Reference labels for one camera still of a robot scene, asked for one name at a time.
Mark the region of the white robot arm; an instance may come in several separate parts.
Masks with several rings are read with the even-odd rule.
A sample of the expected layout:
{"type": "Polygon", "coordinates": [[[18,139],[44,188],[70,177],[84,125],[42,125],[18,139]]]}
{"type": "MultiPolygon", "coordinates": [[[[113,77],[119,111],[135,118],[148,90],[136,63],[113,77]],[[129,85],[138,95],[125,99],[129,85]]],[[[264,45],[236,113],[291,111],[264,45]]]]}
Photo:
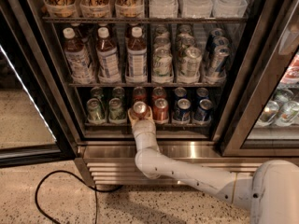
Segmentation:
{"type": "Polygon", "coordinates": [[[152,112],[128,111],[136,144],[135,165],[149,179],[169,176],[216,199],[249,211],[250,224],[299,224],[299,167],[271,160],[253,175],[176,161],[160,152],[152,112]]]}

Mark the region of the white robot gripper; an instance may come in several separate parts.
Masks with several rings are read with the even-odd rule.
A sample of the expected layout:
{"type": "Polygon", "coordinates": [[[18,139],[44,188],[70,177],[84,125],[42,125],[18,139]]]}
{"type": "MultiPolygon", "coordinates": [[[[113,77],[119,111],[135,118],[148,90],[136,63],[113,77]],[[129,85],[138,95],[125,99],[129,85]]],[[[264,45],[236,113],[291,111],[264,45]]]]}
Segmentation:
{"type": "Polygon", "coordinates": [[[137,121],[137,117],[133,113],[133,109],[129,108],[128,118],[133,126],[133,135],[135,138],[136,150],[141,151],[145,148],[151,148],[160,151],[157,138],[156,126],[153,120],[153,113],[150,106],[148,106],[148,113],[146,119],[137,121]]]}

